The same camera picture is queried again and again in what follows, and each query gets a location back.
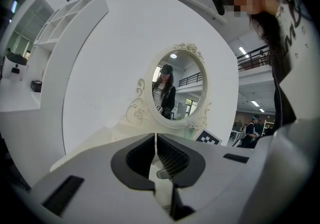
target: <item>oval mirror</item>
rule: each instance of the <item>oval mirror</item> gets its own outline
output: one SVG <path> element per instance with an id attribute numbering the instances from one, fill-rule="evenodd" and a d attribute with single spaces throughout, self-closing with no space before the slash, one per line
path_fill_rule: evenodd
<path id="1" fill-rule="evenodd" d="M 185 51 L 167 54 L 152 79 L 155 108 L 167 119 L 178 121 L 196 110 L 201 101 L 203 76 L 194 58 Z"/>

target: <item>woman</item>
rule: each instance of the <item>woman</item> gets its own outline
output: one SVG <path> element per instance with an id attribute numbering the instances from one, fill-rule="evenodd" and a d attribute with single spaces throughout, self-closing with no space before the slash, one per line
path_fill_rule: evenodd
<path id="1" fill-rule="evenodd" d="M 158 111 L 167 119 L 171 119 L 171 111 L 175 106 L 176 88 L 173 86 L 174 75 L 171 65 L 164 65 L 161 75 L 153 84 L 153 100 Z"/>
<path id="2" fill-rule="evenodd" d="M 222 0 L 245 11 L 250 22 L 269 45 L 269 64 L 275 83 L 275 124 L 273 131 L 296 119 L 280 82 L 308 55 L 320 54 L 319 16 L 312 0 Z"/>

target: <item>ornate mirror frame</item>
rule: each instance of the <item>ornate mirror frame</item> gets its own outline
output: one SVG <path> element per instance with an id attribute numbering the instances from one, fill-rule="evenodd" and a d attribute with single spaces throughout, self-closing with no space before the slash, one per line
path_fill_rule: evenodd
<path id="1" fill-rule="evenodd" d="M 195 111 L 188 117 L 181 119 L 181 120 L 169 120 L 164 118 L 156 109 L 153 94 L 152 94 L 152 78 L 156 67 L 162 61 L 162 59 L 171 54 L 173 52 L 179 52 L 188 54 L 190 57 L 198 65 L 201 73 L 202 73 L 202 95 L 201 100 L 195 109 Z M 149 111 L 154 116 L 154 118 L 161 123 L 162 125 L 173 128 L 173 129 L 180 129 L 184 128 L 185 126 L 192 126 L 195 127 L 197 130 L 206 128 L 207 127 L 207 112 L 209 111 L 209 105 L 211 105 L 210 101 L 210 79 L 208 77 L 207 68 L 205 66 L 205 60 L 201 55 L 201 52 L 198 51 L 195 44 L 192 43 L 181 43 L 174 46 L 171 46 L 162 52 L 160 52 L 156 58 L 154 59 L 153 63 L 151 64 L 147 74 L 146 74 L 146 83 L 145 83 L 145 100 L 148 106 Z"/>

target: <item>fluorescent light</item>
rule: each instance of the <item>fluorescent light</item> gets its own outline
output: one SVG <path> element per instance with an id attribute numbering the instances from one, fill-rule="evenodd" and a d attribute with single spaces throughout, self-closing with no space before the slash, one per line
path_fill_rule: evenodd
<path id="1" fill-rule="evenodd" d="M 11 6 L 11 11 L 12 13 L 14 13 L 16 10 L 16 7 L 17 7 L 17 2 L 14 0 L 13 3 L 12 3 L 12 6 Z"/>
<path id="2" fill-rule="evenodd" d="M 247 52 L 243 49 L 243 47 L 239 47 L 240 51 L 242 52 L 242 54 L 246 54 Z"/>
<path id="3" fill-rule="evenodd" d="M 255 101 L 251 101 L 256 107 L 259 107 L 259 105 Z"/>

